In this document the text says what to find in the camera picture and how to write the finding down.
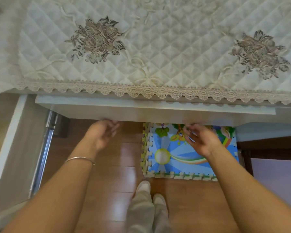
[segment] hand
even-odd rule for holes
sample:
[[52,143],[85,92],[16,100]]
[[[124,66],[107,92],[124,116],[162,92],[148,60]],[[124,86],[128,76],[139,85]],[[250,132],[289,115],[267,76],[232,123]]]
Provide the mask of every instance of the hand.
[[183,129],[185,139],[199,155],[208,159],[212,155],[214,149],[222,146],[217,134],[205,126],[193,124],[186,125],[186,127],[189,130],[186,128]]
[[82,141],[89,143],[97,153],[104,149],[110,139],[116,135],[119,126],[118,121],[99,120],[89,127]]

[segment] lace trim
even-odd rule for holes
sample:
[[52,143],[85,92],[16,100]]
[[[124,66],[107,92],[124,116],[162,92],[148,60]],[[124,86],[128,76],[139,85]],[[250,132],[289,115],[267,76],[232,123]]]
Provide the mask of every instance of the lace trim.
[[94,93],[96,91],[101,92],[104,95],[114,92],[117,96],[123,96],[129,94],[131,97],[137,97],[143,95],[145,98],[151,98],[153,95],[157,95],[159,98],[164,99],[168,95],[173,99],[179,99],[185,97],[189,100],[193,98],[200,98],[201,100],[207,100],[213,98],[215,101],[220,101],[222,98],[226,98],[230,102],[234,102],[237,99],[241,99],[243,102],[255,100],[256,102],[269,101],[270,103],[282,102],[284,105],[291,103],[291,92],[283,91],[253,91],[253,90],[222,90],[222,89],[205,89],[205,88],[169,88],[169,87],[145,87],[145,86],[130,86],[130,85],[115,85],[104,84],[96,82],[82,82],[82,81],[56,81],[56,80],[32,80],[22,79],[15,82],[15,88],[23,90],[28,88],[32,91],[38,91],[44,89],[46,92],[52,92],[57,89],[59,92],[66,92],[72,90],[75,93],[86,91],[88,93]]

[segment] leg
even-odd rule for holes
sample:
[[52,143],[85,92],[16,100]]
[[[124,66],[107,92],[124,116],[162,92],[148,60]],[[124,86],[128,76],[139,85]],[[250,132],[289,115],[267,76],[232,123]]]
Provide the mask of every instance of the leg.
[[156,194],[153,197],[155,206],[155,217],[153,223],[154,233],[171,233],[173,232],[169,219],[168,210],[164,197],[161,194]]
[[127,211],[127,233],[151,233],[154,220],[154,205],[150,195],[150,183],[142,181],[137,187]]

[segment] silver bracelet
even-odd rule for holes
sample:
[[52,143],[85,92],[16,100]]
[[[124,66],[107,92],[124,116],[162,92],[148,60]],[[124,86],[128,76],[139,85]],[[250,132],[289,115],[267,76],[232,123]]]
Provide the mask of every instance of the silver bracelet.
[[73,159],[78,159],[78,158],[87,159],[87,160],[91,161],[93,165],[95,165],[95,162],[94,162],[93,160],[91,160],[90,158],[81,157],[81,156],[73,157],[73,158],[67,159],[65,162],[68,162],[68,161],[73,160]]

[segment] quilted tablecloth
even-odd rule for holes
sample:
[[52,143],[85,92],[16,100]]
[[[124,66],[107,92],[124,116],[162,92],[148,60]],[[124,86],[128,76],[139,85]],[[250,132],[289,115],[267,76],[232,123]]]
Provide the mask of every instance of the quilted tablecloth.
[[17,89],[291,103],[291,0],[20,0],[0,43]]

